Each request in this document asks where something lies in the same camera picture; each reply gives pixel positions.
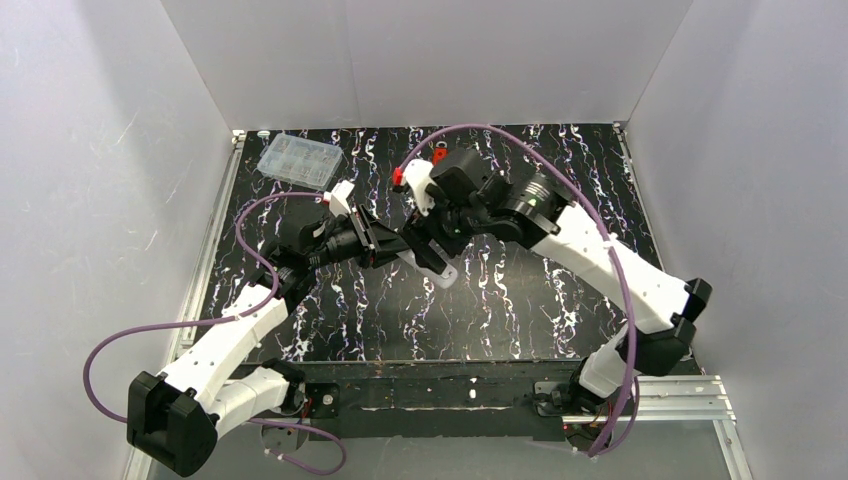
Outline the white air conditioner remote control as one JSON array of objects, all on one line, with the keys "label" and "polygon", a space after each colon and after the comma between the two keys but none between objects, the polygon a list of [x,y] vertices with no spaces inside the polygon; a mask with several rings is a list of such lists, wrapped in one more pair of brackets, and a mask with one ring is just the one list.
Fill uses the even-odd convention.
[{"label": "white air conditioner remote control", "polygon": [[457,280],[456,268],[432,246],[411,247],[410,255],[408,263],[437,287],[447,289]]}]

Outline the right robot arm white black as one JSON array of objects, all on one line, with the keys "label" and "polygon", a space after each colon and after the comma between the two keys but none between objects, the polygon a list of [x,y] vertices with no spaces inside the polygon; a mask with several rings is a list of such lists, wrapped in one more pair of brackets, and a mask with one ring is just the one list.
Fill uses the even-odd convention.
[{"label": "right robot arm white black", "polygon": [[402,235],[416,264],[438,274],[462,253],[473,236],[490,234],[555,261],[619,308],[624,289],[610,256],[622,267],[635,317],[635,375],[664,376],[688,354],[695,321],[712,287],[684,281],[645,261],[610,235],[602,235],[589,213],[561,184],[542,173],[506,180],[475,150],[459,149],[432,163],[414,159],[392,176],[398,191],[409,191],[415,211]]}]

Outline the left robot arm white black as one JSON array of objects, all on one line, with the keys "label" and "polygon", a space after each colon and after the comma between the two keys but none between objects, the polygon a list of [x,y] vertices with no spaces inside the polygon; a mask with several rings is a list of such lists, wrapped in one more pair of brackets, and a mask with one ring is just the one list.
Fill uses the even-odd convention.
[{"label": "left robot arm white black", "polygon": [[306,375],[292,363],[267,360],[240,380],[231,375],[297,309],[318,268],[347,260],[363,268],[415,262],[398,232],[344,201],[330,210],[296,211],[260,254],[268,264],[227,308],[232,320],[212,326],[160,373],[142,372],[130,385],[129,443],[181,477],[195,474],[220,438],[259,414],[306,415]]}]

